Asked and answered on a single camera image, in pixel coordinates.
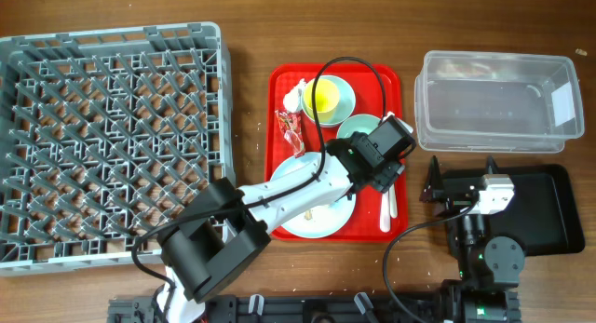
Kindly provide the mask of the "light green bowl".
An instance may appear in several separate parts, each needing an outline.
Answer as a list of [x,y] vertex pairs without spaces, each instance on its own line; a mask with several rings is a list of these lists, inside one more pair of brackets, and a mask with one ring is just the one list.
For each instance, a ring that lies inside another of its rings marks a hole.
[[380,118],[371,114],[355,114],[347,118],[337,130],[336,138],[349,138],[354,132],[370,134],[378,127]]

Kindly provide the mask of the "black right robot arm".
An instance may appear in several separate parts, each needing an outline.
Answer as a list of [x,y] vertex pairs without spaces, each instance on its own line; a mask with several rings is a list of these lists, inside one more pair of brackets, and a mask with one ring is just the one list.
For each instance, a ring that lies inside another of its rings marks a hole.
[[446,224],[450,252],[460,274],[458,280],[441,283],[435,296],[435,321],[522,320],[514,289],[520,284],[525,252],[514,238],[493,234],[489,223],[491,216],[505,211],[514,192],[511,178],[498,172],[492,158],[487,159],[486,172],[477,183],[459,190],[443,181],[438,158],[431,158],[420,200],[439,205],[435,215]]

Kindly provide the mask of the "light blue bowl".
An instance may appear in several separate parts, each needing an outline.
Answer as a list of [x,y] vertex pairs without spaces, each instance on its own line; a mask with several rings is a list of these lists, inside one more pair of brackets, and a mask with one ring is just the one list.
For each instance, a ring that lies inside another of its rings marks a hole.
[[353,114],[356,104],[356,96],[353,88],[344,79],[335,75],[322,75],[321,77],[332,80],[340,90],[341,99],[332,121],[329,123],[319,122],[320,125],[325,128],[335,127],[342,124]]

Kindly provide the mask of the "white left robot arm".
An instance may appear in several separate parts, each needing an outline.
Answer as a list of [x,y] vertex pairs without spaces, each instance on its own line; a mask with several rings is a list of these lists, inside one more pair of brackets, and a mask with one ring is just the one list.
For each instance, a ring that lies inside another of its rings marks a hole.
[[157,232],[173,276],[165,321],[200,317],[203,303],[237,279],[283,223],[366,187],[387,192],[415,146],[413,128],[390,115],[369,134],[326,141],[315,160],[276,180],[239,188],[216,181]]

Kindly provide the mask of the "yellow plastic cup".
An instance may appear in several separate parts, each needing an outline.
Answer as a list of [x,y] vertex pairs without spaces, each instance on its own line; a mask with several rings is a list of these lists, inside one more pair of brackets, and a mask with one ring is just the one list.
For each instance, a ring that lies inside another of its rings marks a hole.
[[312,95],[315,95],[318,121],[320,123],[331,122],[341,99],[339,88],[332,80],[323,77],[318,82],[309,81],[303,95],[303,109],[309,118],[314,117]]

